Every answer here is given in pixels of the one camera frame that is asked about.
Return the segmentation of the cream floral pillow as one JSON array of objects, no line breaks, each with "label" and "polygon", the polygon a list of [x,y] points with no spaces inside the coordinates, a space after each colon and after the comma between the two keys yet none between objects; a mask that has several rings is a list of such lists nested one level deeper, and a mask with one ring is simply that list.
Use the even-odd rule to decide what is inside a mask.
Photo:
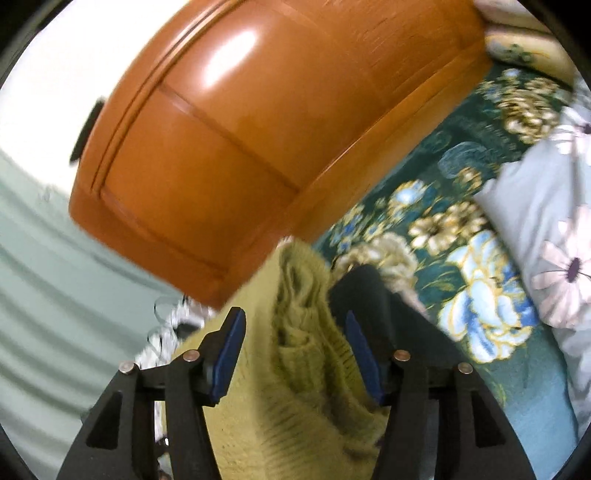
[{"label": "cream floral pillow", "polygon": [[517,0],[474,0],[473,3],[490,23],[550,33],[550,29]]}]

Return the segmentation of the yellow floral pillow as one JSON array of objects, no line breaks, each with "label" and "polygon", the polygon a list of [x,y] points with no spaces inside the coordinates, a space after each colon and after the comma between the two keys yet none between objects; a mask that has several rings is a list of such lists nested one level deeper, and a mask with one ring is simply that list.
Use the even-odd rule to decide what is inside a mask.
[{"label": "yellow floral pillow", "polygon": [[526,67],[573,85],[575,65],[561,44],[549,34],[504,26],[485,32],[488,54],[501,62]]}]

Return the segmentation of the pale green curtain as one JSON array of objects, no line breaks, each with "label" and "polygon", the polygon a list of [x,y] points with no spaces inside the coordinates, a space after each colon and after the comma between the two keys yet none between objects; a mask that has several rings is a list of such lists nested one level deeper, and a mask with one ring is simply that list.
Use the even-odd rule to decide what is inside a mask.
[{"label": "pale green curtain", "polygon": [[67,198],[1,161],[1,423],[33,473],[54,478],[124,360],[172,356],[169,285],[92,240]]}]

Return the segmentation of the orange wooden headboard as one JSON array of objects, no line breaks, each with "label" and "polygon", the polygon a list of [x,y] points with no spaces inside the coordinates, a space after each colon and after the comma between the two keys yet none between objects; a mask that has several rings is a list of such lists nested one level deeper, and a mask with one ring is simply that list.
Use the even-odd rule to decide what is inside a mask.
[{"label": "orange wooden headboard", "polygon": [[191,1],[84,145],[92,237],[212,307],[281,239],[318,239],[483,78],[471,1]]}]

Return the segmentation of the olive green knit sweater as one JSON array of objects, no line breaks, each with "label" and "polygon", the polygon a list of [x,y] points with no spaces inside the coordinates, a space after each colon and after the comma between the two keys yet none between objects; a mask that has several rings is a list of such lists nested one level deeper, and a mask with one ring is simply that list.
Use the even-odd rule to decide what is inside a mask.
[{"label": "olive green knit sweater", "polygon": [[311,246],[280,244],[204,329],[230,308],[246,333],[228,395],[204,411],[224,479],[369,479],[388,412],[367,393],[352,349],[329,310],[329,267]]}]

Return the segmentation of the light blue floral duvet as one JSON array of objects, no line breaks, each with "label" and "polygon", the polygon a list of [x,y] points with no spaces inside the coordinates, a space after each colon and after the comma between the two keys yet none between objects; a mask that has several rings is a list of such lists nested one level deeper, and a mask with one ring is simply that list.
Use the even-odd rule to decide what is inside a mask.
[{"label": "light blue floral duvet", "polygon": [[590,426],[590,88],[577,75],[559,123],[476,196],[518,269],[568,371],[584,435]]}]

